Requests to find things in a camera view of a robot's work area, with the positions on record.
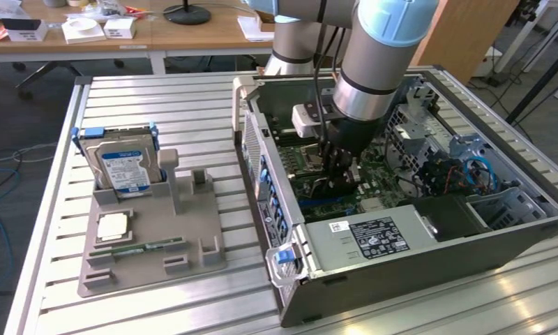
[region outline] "motherboard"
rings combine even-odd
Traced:
[[[360,182],[356,190],[349,195],[329,199],[313,197],[318,191],[316,187],[322,184],[322,159],[317,144],[278,148],[306,223],[397,207],[401,200],[416,195],[401,189],[398,177],[384,159],[382,148],[382,144],[373,143],[362,153],[357,164]]]

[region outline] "cardboard box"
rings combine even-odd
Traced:
[[[13,42],[41,42],[48,35],[44,20],[1,19]]]
[[[257,11],[257,23],[258,28],[261,29],[261,32],[264,33],[272,33],[276,31],[276,18],[273,14],[262,13]]]
[[[104,26],[105,36],[108,38],[134,38],[137,25],[134,18],[109,19]]]

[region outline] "wooden cabinet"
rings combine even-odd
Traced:
[[[440,0],[412,65],[442,65],[466,83],[519,0]]]

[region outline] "red object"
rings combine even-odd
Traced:
[[[0,40],[8,36],[8,30],[4,28],[4,25],[0,26]]]
[[[446,176],[446,184],[445,184],[445,193],[444,194],[446,194],[446,192],[449,192],[450,174],[453,173],[454,170],[457,170],[457,167],[456,166],[453,166],[449,169],[449,175]]]
[[[145,11],[144,9],[134,8],[134,7],[130,7],[130,6],[125,6],[125,8],[126,8],[128,14],[136,14],[136,13],[141,13],[141,12]],[[132,16],[136,17],[137,19],[141,19],[145,15],[132,15]]]

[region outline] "power supply label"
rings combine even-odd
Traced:
[[[369,260],[409,250],[408,242],[390,217],[352,223],[350,230],[362,255]]]
[[[110,152],[101,155],[112,180],[113,188],[122,193],[144,191],[150,181],[146,169],[140,166],[142,153],[140,151]]]

